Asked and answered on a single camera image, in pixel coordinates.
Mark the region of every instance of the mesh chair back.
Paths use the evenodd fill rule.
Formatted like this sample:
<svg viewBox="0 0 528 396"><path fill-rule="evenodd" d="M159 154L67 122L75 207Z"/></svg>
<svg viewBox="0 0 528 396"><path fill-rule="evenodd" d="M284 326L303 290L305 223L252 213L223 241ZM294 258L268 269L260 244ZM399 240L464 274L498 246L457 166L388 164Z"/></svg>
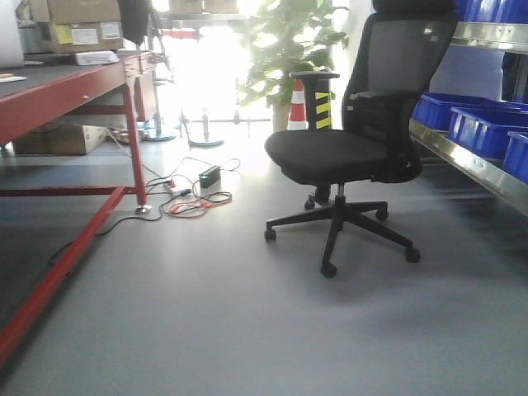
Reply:
<svg viewBox="0 0 528 396"><path fill-rule="evenodd" d="M419 95L424 92L444 56L456 23L454 11L376 12L370 15L343 97L343 128L357 127L355 93L406 90ZM410 117L414 104L409 103L403 118Z"/></svg>

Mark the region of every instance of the office chair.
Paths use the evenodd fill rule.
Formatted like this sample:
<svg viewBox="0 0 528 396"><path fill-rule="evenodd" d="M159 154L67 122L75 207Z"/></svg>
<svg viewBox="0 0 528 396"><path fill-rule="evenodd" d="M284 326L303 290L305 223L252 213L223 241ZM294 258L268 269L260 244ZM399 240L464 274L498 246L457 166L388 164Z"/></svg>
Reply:
<svg viewBox="0 0 528 396"><path fill-rule="evenodd" d="M452 0L373 0L375 13L365 23L356 63L342 101L342 130L286 130L274 133L265 149L289 179L302 185L337 185L332 204L266 222L266 241L276 239L273 227L330 219L321 273L332 278L330 262L337 235L345 222L355 224L405 247L409 262L420 252L413 241L364 215L375 210L388 217L385 201L346 203L345 184L361 180L409 182L422 170L408 124L417 100L427 89L457 24ZM320 79L332 73L292 74L304 83L307 119Z"/></svg>

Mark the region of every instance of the chair headrest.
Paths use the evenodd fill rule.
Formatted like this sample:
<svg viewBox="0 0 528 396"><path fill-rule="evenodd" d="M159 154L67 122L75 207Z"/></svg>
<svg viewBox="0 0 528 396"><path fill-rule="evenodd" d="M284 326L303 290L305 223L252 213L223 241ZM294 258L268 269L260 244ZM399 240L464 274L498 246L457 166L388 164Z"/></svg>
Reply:
<svg viewBox="0 0 528 396"><path fill-rule="evenodd" d="M421 13L456 10L454 0L372 0L377 12Z"/></svg>

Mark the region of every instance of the chair caster wheel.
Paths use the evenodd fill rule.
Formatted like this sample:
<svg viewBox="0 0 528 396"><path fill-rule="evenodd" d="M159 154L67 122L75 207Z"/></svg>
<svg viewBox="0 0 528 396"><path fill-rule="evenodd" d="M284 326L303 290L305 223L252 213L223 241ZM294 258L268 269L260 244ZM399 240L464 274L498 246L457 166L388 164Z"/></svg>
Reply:
<svg viewBox="0 0 528 396"><path fill-rule="evenodd" d="M306 202L304 202L304 210L311 210L315 208L315 201L314 200L306 200Z"/></svg>
<svg viewBox="0 0 528 396"><path fill-rule="evenodd" d="M266 242L275 241L277 239L277 233L274 229L267 229L264 231L264 238Z"/></svg>
<svg viewBox="0 0 528 396"><path fill-rule="evenodd" d="M386 209L378 209L375 212L376 219L385 221L389 217L389 212Z"/></svg>
<svg viewBox="0 0 528 396"><path fill-rule="evenodd" d="M337 274L337 268L331 262L327 262L321 266L321 273L325 278L331 279Z"/></svg>
<svg viewBox="0 0 528 396"><path fill-rule="evenodd" d="M415 247L408 248L405 251L405 258L408 262L419 262L420 261L420 251Z"/></svg>

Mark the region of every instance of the power adapter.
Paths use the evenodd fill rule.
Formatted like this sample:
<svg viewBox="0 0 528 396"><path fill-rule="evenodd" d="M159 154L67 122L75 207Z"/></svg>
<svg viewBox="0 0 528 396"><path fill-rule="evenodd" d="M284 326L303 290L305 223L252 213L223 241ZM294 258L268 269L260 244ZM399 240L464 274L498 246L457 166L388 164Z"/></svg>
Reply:
<svg viewBox="0 0 528 396"><path fill-rule="evenodd" d="M200 173L200 188L207 188L220 180L220 167L214 165L205 172Z"/></svg>

